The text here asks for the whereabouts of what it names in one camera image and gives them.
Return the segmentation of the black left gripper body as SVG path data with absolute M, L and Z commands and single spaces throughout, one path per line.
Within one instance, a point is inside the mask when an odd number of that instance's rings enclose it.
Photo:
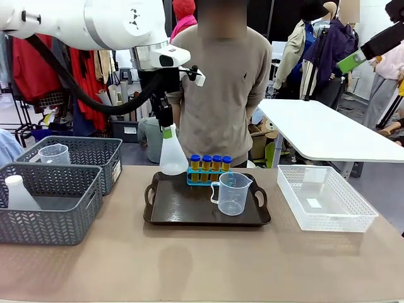
M 179 76 L 180 72 L 178 68 L 140 71 L 141 100 L 150 100 L 152 109 L 167 107 L 166 94 L 179 91 Z

